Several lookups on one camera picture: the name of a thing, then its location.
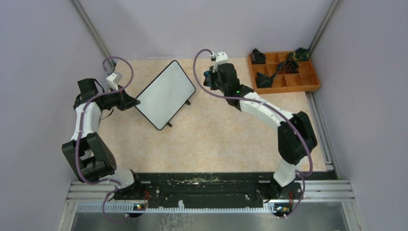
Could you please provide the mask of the blue black whiteboard eraser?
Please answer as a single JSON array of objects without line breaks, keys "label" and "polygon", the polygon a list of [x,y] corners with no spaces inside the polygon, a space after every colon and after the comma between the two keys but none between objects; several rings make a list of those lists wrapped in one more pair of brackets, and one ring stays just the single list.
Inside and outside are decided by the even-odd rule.
[{"label": "blue black whiteboard eraser", "polygon": [[206,81],[209,81],[211,79],[211,72],[210,71],[205,71],[204,72],[204,77]]}]

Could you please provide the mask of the white whiteboard black frame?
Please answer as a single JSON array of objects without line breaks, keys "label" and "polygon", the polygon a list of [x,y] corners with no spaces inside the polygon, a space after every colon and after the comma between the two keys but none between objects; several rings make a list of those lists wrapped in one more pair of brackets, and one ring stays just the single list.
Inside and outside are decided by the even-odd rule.
[{"label": "white whiteboard black frame", "polygon": [[178,61],[171,61],[136,97],[137,110],[157,129],[171,127],[170,120],[190,98],[196,87]]}]

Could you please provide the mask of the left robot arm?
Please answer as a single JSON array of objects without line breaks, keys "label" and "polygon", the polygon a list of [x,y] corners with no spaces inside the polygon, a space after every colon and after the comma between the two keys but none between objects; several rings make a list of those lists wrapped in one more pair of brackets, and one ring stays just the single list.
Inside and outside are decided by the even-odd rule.
[{"label": "left robot arm", "polygon": [[99,85],[93,78],[78,82],[80,93],[73,105],[76,126],[71,140],[62,145],[62,152],[82,183],[107,183],[118,192],[126,192],[132,199],[139,199],[143,196],[144,186],[138,174],[117,165],[113,152],[98,131],[104,110],[125,111],[136,107],[140,101],[125,90],[99,92]]}]

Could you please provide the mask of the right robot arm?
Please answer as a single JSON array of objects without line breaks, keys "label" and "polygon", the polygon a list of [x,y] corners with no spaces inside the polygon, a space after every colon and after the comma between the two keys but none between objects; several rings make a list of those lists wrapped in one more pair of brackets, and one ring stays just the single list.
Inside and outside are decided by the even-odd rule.
[{"label": "right robot arm", "polygon": [[269,199],[284,198],[290,191],[303,160],[309,161],[309,171],[313,170],[311,152],[317,146],[309,116],[300,111],[285,111],[260,97],[252,88],[240,83],[233,64],[221,64],[215,70],[212,66],[204,72],[205,87],[218,90],[230,106],[248,113],[278,135],[278,152],[281,161],[268,186],[258,190],[259,197]]}]

